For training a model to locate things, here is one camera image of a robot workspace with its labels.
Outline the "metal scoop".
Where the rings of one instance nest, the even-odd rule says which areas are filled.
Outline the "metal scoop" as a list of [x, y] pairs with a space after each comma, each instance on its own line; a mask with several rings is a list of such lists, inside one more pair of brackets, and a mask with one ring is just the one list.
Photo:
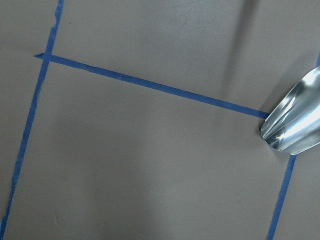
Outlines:
[[300, 154], [320, 143], [320, 68], [308, 72], [261, 126], [262, 139], [277, 151]]

